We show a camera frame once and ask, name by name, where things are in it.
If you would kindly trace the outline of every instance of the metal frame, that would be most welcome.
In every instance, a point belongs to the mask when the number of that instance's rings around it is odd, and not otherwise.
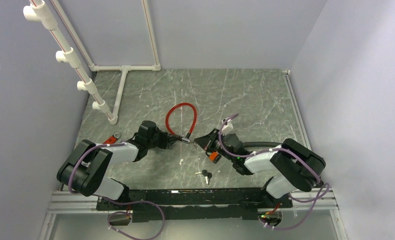
[[[299,113],[299,108],[296,102],[295,95],[293,93],[292,85],[287,74],[284,75],[284,80],[287,85],[287,89],[289,91],[290,99],[292,101],[293,110],[296,116],[296,120],[299,124],[299,130],[301,132],[301,137],[306,147],[311,149],[310,142],[308,140],[308,136],[305,131],[304,123],[302,121],[301,114]],[[299,200],[307,200],[310,198],[316,197],[319,188],[313,188],[311,192],[302,192],[302,191],[294,191],[291,193],[292,197]],[[56,216],[58,214],[110,214],[115,211],[97,211],[96,205],[99,201],[97,196],[89,196],[85,197],[81,194],[72,194],[66,190],[62,191],[54,191],[52,197],[50,199],[49,207],[47,209],[47,214],[43,222],[43,227],[41,228],[41,233],[39,236],[39,240],[49,240],[52,229],[55,223]],[[294,211],[295,215],[298,212],[308,210],[312,203],[301,203],[297,201],[292,201],[292,208],[281,208],[282,211]],[[184,205],[173,205],[172,207],[182,208]],[[258,211],[267,212],[271,211],[272,208],[260,208]],[[339,207],[336,202],[335,194],[333,190],[330,189],[328,193],[321,199],[317,200],[317,203],[314,207],[314,210],[329,210],[331,219],[334,225],[334,229],[336,230],[337,238],[339,240],[348,240],[348,235],[345,230],[344,223],[342,221],[342,217],[339,212]]]

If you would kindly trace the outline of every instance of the black cable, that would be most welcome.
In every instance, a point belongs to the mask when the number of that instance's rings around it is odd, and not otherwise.
[[[267,147],[267,148],[274,148],[278,145],[281,145],[279,142],[273,141],[248,141],[243,143],[244,148],[259,148],[259,147]]]

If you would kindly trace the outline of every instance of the white pvc pipe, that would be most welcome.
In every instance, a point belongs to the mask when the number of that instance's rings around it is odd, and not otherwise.
[[[161,70],[161,65],[159,66],[131,66],[131,65],[122,65],[122,66],[92,66],[90,68],[94,72],[98,71],[122,71],[122,70],[128,70],[128,71],[159,71]]]
[[[42,0],[29,0],[29,2],[30,2],[34,7],[40,6],[40,5],[42,5],[42,3],[43,3]]]
[[[46,3],[43,2],[42,0],[29,0],[29,1],[31,3],[30,5],[31,8],[36,14],[36,17],[41,21],[43,26],[49,30],[49,32],[52,34],[53,38],[59,45],[60,49],[62,49],[64,55],[63,58],[67,60],[71,65],[71,67],[75,69],[75,71],[81,78],[82,82],[86,84],[85,86],[87,86],[88,92],[96,100],[95,102],[96,104],[93,103],[93,105],[97,107],[94,107],[94,109],[101,110],[104,114],[106,114],[109,122],[111,124],[115,124],[117,122],[118,117],[114,117],[112,115],[112,112],[110,111],[108,104],[103,100],[103,98],[97,91],[95,83],[89,78],[89,75],[87,74],[86,70],[84,70],[83,66],[80,64],[80,60],[78,59],[78,56],[75,54],[72,47],[70,47],[70,45],[68,44],[67,39],[59,30],[58,23],[56,22],[56,19],[53,16],[53,14],[50,12]],[[24,14],[27,13],[27,15],[24,15],[27,20],[30,21],[35,20],[35,18],[31,14],[31,11],[24,10],[23,12]]]
[[[49,32],[52,34],[54,40],[57,42],[57,44],[59,45],[60,49],[62,49],[62,51],[67,53],[71,50],[70,44],[67,42],[67,39],[65,39],[64,35],[62,35],[62,32],[61,30],[59,30],[59,27],[56,27],[56,29],[49,30]]]
[[[118,86],[118,92],[116,93],[115,104],[113,105],[113,112],[114,116],[118,116],[118,111],[120,110],[121,98],[123,97],[124,85],[126,83],[127,73],[129,71],[122,70],[121,80]]]
[[[155,57],[155,66],[161,66],[158,57],[157,44],[155,41],[154,28],[152,26],[151,12],[149,11],[148,0],[141,0],[143,4],[144,16],[146,17],[147,29],[149,30],[150,43],[152,44],[153,56]]]
[[[61,4],[58,0],[50,0],[54,9],[56,10],[57,14],[59,15],[60,19],[62,20],[63,24],[66,26],[69,34],[71,35],[72,39],[74,40],[75,44],[77,45],[79,51],[81,52],[82,56],[84,57],[85,61],[87,62],[88,66],[95,65],[90,58],[90,55],[87,53],[86,48],[84,47],[83,43],[81,42],[77,32],[74,30],[73,25],[71,24],[70,20],[68,19],[67,15],[64,12]]]

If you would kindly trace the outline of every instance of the marble floor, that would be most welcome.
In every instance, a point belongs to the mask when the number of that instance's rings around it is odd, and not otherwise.
[[[121,73],[100,71],[95,83],[103,99],[113,107]],[[191,139],[218,128],[220,120],[234,113],[234,130],[243,142],[282,142],[292,138],[303,143],[293,104],[282,71],[279,69],[162,69],[132,71],[127,74],[116,125],[92,110],[90,97],[84,111],[77,141],[89,139],[101,143],[114,133],[129,139],[143,120],[150,120],[166,131],[165,116],[182,102],[196,106],[198,119]],[[185,135],[192,123],[193,111],[184,107],[170,117],[170,126]],[[210,185],[196,172],[212,173]],[[261,171],[242,176],[231,162],[221,158],[212,163],[202,149],[180,142],[171,149],[154,148],[134,163],[120,163],[106,175],[131,189],[189,189],[262,187],[274,172]]]

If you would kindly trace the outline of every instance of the key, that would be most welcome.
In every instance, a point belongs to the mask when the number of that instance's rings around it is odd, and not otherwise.
[[[212,173],[208,172],[208,176],[205,177],[206,178],[206,184],[210,184],[210,180],[212,178]]]
[[[205,176],[205,182],[207,185],[210,184],[210,179],[212,177],[212,173],[208,172],[207,170],[202,170],[202,174]]]

